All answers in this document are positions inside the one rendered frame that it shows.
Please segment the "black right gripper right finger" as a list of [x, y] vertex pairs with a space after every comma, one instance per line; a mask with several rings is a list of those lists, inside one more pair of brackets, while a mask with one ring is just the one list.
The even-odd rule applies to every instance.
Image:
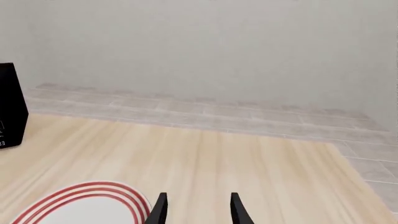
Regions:
[[230, 210], [233, 224], [254, 224], [236, 192], [231, 194]]

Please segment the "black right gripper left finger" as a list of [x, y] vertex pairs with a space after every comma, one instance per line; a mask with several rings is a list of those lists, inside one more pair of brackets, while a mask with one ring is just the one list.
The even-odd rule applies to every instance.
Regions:
[[167, 193], [159, 194], [158, 199], [146, 219], [146, 224], [165, 224], [167, 219], [168, 199]]

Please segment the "white plate with red rings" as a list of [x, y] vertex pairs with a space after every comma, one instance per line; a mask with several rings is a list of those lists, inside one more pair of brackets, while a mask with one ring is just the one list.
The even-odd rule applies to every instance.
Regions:
[[42, 197], [8, 224], [144, 224], [151, 210], [146, 196], [127, 184], [89, 181]]

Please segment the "black printed box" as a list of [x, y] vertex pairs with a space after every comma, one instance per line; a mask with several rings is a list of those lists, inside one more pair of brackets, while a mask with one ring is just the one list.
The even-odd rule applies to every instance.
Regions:
[[0, 63], [0, 149], [21, 145], [29, 111], [13, 63]]

